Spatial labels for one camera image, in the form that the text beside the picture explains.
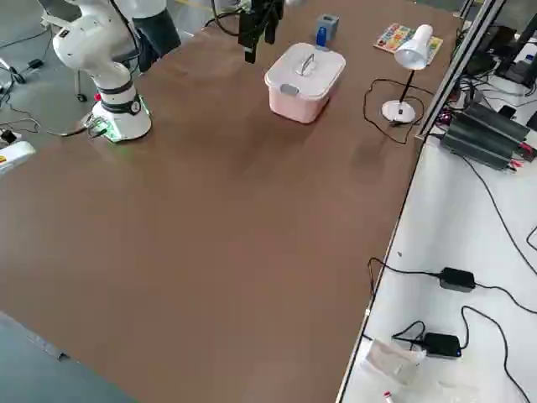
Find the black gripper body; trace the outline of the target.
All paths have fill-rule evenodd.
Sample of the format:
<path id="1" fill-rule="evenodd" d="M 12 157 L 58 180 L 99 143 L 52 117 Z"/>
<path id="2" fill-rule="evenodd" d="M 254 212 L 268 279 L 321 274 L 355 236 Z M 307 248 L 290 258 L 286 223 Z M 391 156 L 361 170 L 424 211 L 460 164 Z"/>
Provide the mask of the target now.
<path id="1" fill-rule="evenodd" d="M 282 2 L 280 0 L 251 0 L 250 12 L 257 19 L 263 19 L 272 11 L 280 13 Z"/>

